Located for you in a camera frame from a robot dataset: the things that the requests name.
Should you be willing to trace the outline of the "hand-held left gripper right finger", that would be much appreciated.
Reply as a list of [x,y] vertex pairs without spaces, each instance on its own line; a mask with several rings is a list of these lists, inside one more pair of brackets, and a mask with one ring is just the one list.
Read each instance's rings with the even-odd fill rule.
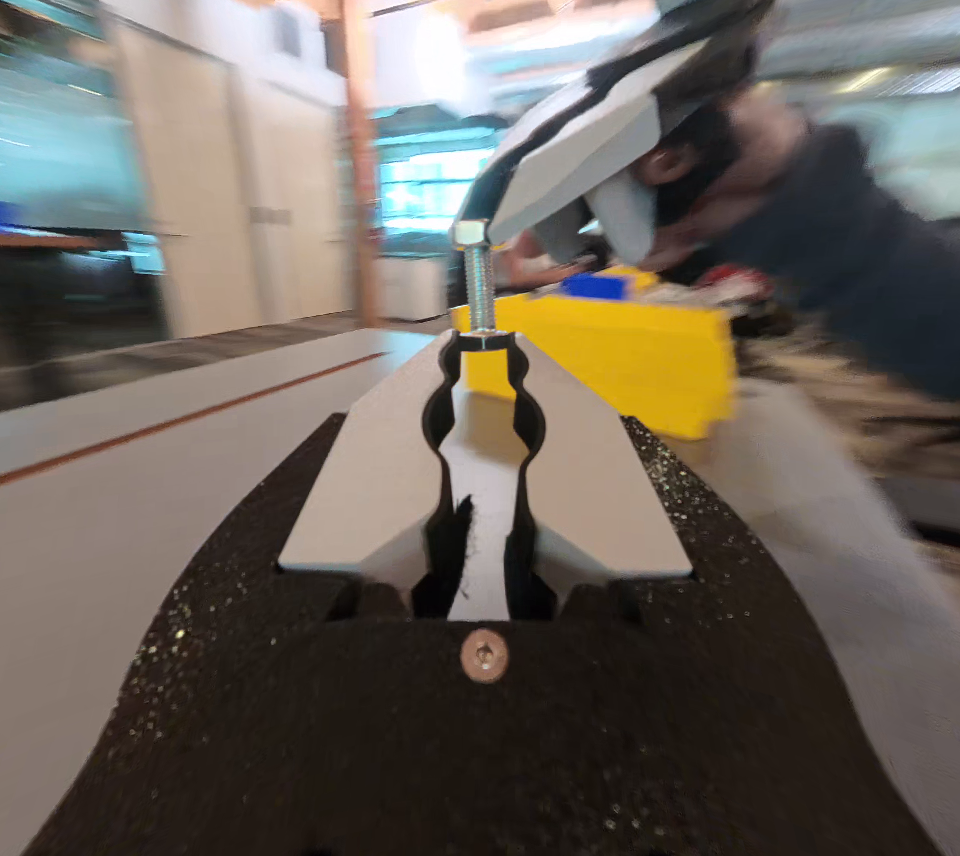
[[692,564],[618,412],[526,336],[522,387],[545,434],[526,470],[533,571],[547,584],[688,577]]

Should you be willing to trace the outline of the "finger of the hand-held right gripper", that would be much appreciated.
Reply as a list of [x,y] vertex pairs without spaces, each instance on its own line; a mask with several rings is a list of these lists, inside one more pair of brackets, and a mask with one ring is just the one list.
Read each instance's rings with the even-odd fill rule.
[[626,98],[653,94],[660,110],[656,90],[687,70],[705,46],[705,42],[685,46],[627,71],[606,91],[600,86],[592,86],[585,76],[581,76],[547,96],[503,135],[474,179],[456,218],[482,218],[491,223],[520,161],[556,136],[572,119],[608,98],[610,93]]
[[488,242],[499,247],[530,233],[552,260],[573,262],[582,229],[596,222],[620,262],[640,264],[653,247],[656,201],[629,167],[656,146],[661,129],[653,94],[609,93],[519,162]]

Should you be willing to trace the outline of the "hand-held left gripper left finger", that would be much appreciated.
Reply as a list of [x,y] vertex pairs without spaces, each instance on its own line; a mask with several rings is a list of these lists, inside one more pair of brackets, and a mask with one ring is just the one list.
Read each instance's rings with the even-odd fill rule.
[[428,438],[428,404],[449,388],[436,336],[349,409],[277,563],[284,572],[424,578],[427,526],[441,509],[444,460]]

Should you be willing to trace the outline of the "yellow plastic bin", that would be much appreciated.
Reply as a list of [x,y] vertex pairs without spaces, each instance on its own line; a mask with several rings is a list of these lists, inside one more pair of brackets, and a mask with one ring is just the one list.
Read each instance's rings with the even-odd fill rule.
[[560,285],[498,296],[499,329],[523,334],[620,414],[678,440],[708,438],[735,413],[731,314],[696,291],[625,267],[625,302],[572,299]]

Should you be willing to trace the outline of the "silver hex bolt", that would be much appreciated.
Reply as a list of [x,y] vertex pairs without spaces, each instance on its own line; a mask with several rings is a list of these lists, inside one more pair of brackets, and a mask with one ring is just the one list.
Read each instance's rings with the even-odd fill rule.
[[458,216],[451,227],[453,247],[462,254],[469,332],[498,331],[492,244],[485,219]]

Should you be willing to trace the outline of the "person's right hand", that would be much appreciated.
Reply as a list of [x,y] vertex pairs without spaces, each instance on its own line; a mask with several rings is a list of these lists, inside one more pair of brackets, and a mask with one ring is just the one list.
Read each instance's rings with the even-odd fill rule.
[[753,216],[785,177],[810,133],[801,114],[762,94],[736,92],[720,106],[737,144],[737,158],[687,215],[656,231],[650,251],[636,265],[640,270],[670,269]]

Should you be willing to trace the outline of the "small blue box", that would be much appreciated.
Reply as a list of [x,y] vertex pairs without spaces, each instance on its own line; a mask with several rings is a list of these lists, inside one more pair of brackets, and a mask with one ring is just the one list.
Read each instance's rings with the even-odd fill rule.
[[572,299],[625,302],[630,298],[631,279],[619,274],[579,273],[564,278],[559,291]]

